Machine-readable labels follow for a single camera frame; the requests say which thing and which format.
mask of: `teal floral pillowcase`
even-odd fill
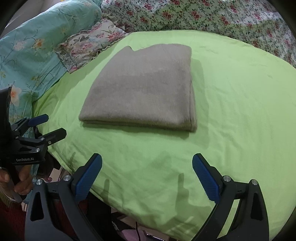
[[[67,71],[54,48],[101,17],[101,9],[92,0],[63,1],[0,39],[0,89],[12,86],[11,124],[31,117],[32,102]]]
[[[92,0],[96,5],[100,6],[103,0]]]

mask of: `floral bedspread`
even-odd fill
[[[135,31],[210,31],[252,44],[296,68],[296,40],[267,0],[103,0],[101,9]]]
[[[0,39],[0,89],[12,86],[10,123],[31,117],[32,102],[67,71],[54,48],[101,16],[92,0],[62,1]]]

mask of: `pillow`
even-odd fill
[[[103,0],[92,0],[96,5],[100,6]]]
[[[115,22],[104,18],[90,30],[74,34],[59,44],[56,53],[68,72],[72,73],[126,35],[128,33],[116,27]]]
[[[101,16],[92,0],[63,1],[0,39],[0,89],[12,86],[10,123],[31,117],[32,102],[66,73],[53,49]]]

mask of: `gray towel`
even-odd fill
[[[79,120],[195,131],[190,62],[185,45],[123,48],[93,82]]]

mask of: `human hand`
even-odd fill
[[[31,167],[32,165],[23,166],[19,172],[20,182],[14,186],[14,191],[19,195],[27,195],[33,189],[33,177],[30,174]],[[9,174],[6,171],[0,169],[0,185],[8,195],[10,193],[7,187],[7,182],[9,182],[9,180]]]

